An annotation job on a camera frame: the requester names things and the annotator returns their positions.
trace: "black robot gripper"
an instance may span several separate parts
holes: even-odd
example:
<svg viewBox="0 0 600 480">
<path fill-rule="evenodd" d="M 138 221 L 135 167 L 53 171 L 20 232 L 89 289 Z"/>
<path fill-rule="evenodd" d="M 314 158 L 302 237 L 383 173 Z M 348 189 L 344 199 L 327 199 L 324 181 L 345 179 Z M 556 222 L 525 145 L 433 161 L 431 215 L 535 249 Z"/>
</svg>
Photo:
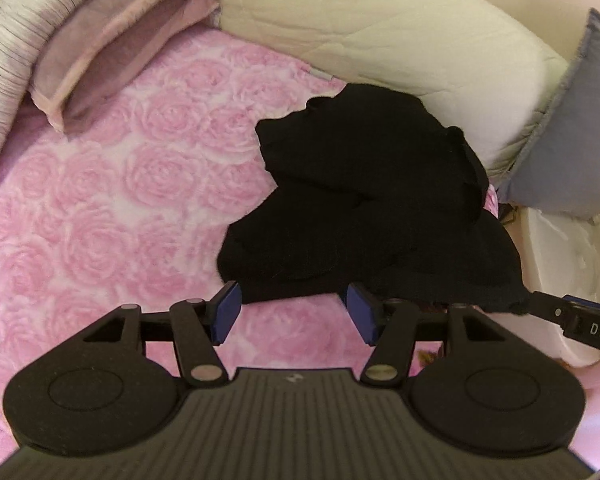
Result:
<svg viewBox="0 0 600 480">
<path fill-rule="evenodd" d="M 0 480 L 592 474 L 568 450 L 584 392 L 553 360 L 472 307 L 423 312 L 355 283 L 344 302 L 374 347 L 360 380 L 348 368 L 238 368 L 230 379 L 214 346 L 240 312 L 234 282 L 168 312 L 120 306 L 8 384 L 4 413 L 20 449 Z M 149 341 L 173 342 L 179 377 L 145 357 Z M 443 342 L 444 355 L 410 377 L 417 341 Z"/>
</svg>

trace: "pink blanket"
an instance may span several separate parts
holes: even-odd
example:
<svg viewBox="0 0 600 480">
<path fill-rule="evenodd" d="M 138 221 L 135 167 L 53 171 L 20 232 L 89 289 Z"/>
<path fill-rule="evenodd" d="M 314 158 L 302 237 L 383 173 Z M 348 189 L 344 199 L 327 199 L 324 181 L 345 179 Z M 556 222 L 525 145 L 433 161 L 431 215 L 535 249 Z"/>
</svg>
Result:
<svg viewBox="0 0 600 480">
<path fill-rule="evenodd" d="M 15 448 L 1 397 L 17 370 L 119 304 L 166 310 L 221 287 L 215 262 L 226 226 L 274 189 L 254 125 L 344 86 L 308 69 L 192 28 L 87 134 L 67 138 L 22 107 L 0 158 L 0 461 Z M 486 208 L 497 212 L 493 190 Z M 148 352 L 177 373 L 170 346 Z M 358 374 L 371 348 L 337 297 L 319 296 L 245 307 L 218 352 L 230 373 Z"/>
</svg>

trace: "quilted cushion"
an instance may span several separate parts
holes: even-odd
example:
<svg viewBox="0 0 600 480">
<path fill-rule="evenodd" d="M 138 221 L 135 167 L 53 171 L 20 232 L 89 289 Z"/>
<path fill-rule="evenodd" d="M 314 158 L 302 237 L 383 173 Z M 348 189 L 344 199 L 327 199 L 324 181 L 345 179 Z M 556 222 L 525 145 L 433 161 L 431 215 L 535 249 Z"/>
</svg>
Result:
<svg viewBox="0 0 600 480">
<path fill-rule="evenodd" d="M 496 183 L 568 65 L 484 0 L 222 0 L 220 26 L 346 81 L 420 97 L 465 131 Z"/>
</svg>

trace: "metal screw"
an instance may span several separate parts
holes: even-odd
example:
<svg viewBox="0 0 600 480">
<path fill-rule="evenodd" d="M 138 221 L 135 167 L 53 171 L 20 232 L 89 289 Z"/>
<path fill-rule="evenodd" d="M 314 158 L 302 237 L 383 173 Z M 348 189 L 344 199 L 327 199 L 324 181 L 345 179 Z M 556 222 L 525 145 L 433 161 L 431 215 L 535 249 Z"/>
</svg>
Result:
<svg viewBox="0 0 600 480">
<path fill-rule="evenodd" d="M 197 381 L 215 381 L 222 377 L 222 370 L 216 365 L 198 365 L 191 371 L 191 377 Z"/>
<path fill-rule="evenodd" d="M 390 381 L 398 376 L 398 370 L 391 365 L 371 365 L 365 375 L 374 381 Z"/>
</svg>

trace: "pillow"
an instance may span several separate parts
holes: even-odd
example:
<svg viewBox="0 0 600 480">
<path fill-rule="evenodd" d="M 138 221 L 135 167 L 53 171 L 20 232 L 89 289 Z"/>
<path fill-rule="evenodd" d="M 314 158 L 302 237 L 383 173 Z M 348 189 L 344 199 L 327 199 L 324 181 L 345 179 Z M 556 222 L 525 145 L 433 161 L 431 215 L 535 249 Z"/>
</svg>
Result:
<svg viewBox="0 0 600 480">
<path fill-rule="evenodd" d="M 600 213 L 600 13 L 541 123 L 498 190 L 501 202 L 589 219 Z"/>
<path fill-rule="evenodd" d="M 493 182 L 568 63 L 484 0 L 221 0 L 220 27 L 349 82 L 422 99 L 464 130 Z"/>
<path fill-rule="evenodd" d="M 215 0 L 87 0 L 40 53 L 33 102 L 55 129 L 84 131 L 171 36 L 217 7 Z"/>
</svg>

